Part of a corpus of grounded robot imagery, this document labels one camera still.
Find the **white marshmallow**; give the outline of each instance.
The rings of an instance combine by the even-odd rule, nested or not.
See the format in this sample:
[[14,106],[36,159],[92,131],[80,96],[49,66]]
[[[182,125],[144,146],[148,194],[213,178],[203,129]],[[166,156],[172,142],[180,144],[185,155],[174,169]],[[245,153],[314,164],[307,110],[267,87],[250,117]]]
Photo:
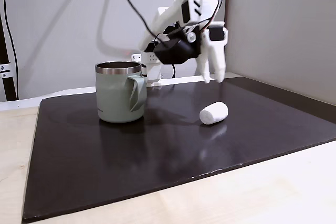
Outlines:
[[221,120],[224,120],[229,114],[229,109],[222,102],[215,102],[207,107],[205,107],[200,112],[200,117],[202,123],[213,124]]

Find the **black board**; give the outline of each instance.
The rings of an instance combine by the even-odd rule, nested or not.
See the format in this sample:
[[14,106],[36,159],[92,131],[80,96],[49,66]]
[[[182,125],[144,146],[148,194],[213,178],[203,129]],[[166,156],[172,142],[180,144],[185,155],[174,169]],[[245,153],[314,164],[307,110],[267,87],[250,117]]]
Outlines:
[[[217,101],[225,121],[203,125]],[[99,120],[96,94],[41,102],[24,202],[34,222],[333,141],[336,107],[244,77],[148,88],[145,116]]]

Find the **light wood surface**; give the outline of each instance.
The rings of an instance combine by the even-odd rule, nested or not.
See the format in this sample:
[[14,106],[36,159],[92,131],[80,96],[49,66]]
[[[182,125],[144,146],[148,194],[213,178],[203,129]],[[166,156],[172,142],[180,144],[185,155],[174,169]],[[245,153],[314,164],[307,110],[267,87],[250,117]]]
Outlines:
[[[38,108],[0,112],[0,223],[20,223]],[[336,223],[336,142],[38,223]]]

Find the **green mug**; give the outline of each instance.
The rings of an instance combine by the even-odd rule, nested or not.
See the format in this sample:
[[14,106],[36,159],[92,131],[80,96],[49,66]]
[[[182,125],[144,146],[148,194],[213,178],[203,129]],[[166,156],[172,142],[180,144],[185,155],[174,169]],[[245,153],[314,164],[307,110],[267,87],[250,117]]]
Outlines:
[[110,123],[132,122],[143,116],[147,99],[141,64],[107,61],[96,65],[98,116]]

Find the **white wall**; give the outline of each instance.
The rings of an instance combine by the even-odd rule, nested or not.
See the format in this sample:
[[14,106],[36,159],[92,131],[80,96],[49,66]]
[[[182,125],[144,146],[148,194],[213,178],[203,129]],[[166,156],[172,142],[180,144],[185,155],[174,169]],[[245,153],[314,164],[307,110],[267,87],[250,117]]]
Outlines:
[[227,70],[336,104],[336,0],[227,0]]
[[[172,3],[132,1],[148,22],[158,7]],[[138,52],[144,32],[126,0],[7,0],[7,12],[18,57],[21,99],[94,86],[95,64],[128,60]],[[14,62],[7,34],[6,42]],[[195,61],[189,60],[176,66],[177,76],[194,75],[195,69]],[[162,73],[170,78],[172,67],[164,66]],[[5,101],[1,84],[0,101]]]

